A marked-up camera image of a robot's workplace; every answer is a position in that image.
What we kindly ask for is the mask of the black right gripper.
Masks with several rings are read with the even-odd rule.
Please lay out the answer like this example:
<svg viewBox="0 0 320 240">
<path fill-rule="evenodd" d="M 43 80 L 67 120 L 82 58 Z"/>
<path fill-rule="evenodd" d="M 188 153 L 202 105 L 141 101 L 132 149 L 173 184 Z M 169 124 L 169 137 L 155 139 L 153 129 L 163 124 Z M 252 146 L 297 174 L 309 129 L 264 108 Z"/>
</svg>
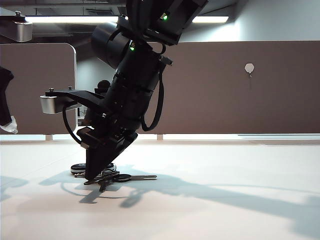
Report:
<svg viewBox="0 0 320 240">
<path fill-rule="evenodd" d="M 90 125 L 77 131 L 86 149 L 85 178 L 93 180 L 138 137 L 157 86 L 157 74 L 117 73 L 102 93 L 79 91 L 78 102 L 90 110 Z"/>
</svg>

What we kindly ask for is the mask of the black left gripper taped finger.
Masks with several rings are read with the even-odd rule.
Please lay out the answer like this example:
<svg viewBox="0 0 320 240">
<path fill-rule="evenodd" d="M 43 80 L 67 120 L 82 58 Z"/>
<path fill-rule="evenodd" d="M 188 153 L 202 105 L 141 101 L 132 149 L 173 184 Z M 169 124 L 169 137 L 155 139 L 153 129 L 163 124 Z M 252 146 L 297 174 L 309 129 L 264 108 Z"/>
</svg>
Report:
<svg viewBox="0 0 320 240">
<path fill-rule="evenodd" d="M 6 89 L 13 78 L 10 70 L 0 67 L 0 128 L 8 133 L 17 134 L 18 125 L 10 113 L 6 98 Z"/>
</svg>

